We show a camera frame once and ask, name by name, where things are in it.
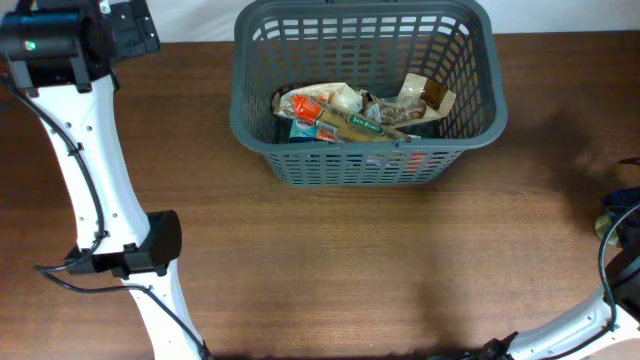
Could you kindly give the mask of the blue tissue multipack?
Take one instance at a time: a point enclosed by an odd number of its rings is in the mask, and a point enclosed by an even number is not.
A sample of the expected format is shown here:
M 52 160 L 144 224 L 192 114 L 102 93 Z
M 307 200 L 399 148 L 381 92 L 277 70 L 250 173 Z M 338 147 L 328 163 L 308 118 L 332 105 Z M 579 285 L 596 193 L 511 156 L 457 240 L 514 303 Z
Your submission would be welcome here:
M 319 130 L 317 127 L 309 125 L 301 120 L 293 120 L 289 132 L 290 143 L 305 143 L 325 141 L 329 143 L 340 142 L 340 139 L 328 132 Z

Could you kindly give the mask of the beige food bag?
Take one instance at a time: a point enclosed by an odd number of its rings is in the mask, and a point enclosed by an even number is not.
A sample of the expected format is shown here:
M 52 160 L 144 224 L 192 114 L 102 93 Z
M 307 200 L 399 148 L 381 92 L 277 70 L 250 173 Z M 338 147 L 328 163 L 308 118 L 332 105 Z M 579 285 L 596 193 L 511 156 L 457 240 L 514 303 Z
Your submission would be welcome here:
M 353 112 L 360 112 L 363 108 L 363 99 L 359 92 L 356 92 L 344 82 L 333 82 L 279 91 L 272 99 L 273 113 L 279 117 L 295 119 L 295 95 L 321 98 L 333 106 L 342 107 Z

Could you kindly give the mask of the brown clear snack bag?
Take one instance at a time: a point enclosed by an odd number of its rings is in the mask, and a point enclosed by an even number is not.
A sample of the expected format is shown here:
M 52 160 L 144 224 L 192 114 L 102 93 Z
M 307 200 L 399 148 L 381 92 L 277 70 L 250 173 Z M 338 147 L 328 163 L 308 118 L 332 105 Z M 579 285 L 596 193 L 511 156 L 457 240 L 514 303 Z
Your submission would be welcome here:
M 394 100 L 383 100 L 366 90 L 360 95 L 365 117 L 396 129 L 442 119 L 456 100 L 456 94 L 446 86 L 414 73 L 406 75 Z

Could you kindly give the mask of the red spaghetti packet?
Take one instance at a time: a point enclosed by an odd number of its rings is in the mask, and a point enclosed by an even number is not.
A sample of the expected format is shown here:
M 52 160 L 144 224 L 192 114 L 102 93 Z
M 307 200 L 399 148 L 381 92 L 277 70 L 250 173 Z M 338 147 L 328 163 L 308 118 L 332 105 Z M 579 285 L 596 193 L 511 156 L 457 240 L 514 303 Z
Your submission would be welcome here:
M 299 120 L 348 142 L 408 142 L 411 137 L 379 124 L 359 113 L 334 106 L 323 98 L 293 96 L 294 112 Z

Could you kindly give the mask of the green lid spice jar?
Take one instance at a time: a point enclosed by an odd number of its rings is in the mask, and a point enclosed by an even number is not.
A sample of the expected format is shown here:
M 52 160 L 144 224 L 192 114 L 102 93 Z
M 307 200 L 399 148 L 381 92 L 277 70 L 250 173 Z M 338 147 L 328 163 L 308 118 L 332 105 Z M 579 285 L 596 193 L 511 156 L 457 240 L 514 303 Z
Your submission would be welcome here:
M 612 218 L 608 213 L 600 215 L 594 224 L 594 230 L 597 237 L 603 240 L 612 226 Z

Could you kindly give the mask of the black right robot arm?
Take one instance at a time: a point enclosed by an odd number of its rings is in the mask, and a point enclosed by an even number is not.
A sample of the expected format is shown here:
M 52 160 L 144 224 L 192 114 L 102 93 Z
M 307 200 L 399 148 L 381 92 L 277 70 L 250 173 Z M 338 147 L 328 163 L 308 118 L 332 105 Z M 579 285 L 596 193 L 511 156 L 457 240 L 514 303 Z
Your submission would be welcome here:
M 602 288 L 536 329 L 493 339 L 469 359 L 585 359 L 639 338 L 639 189 L 603 200 L 598 271 Z

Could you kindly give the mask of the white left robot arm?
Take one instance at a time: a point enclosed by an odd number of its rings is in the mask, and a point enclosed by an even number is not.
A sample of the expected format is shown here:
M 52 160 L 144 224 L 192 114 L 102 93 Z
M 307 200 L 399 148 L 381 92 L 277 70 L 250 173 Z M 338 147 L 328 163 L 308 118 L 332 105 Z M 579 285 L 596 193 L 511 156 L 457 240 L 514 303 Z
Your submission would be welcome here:
M 145 0 L 19 0 L 1 20 L 1 82 L 47 131 L 76 221 L 63 263 L 37 272 L 53 283 L 62 273 L 112 274 L 132 295 L 156 358 L 206 359 L 179 280 L 179 217 L 142 209 L 116 129 L 116 64 L 160 46 Z

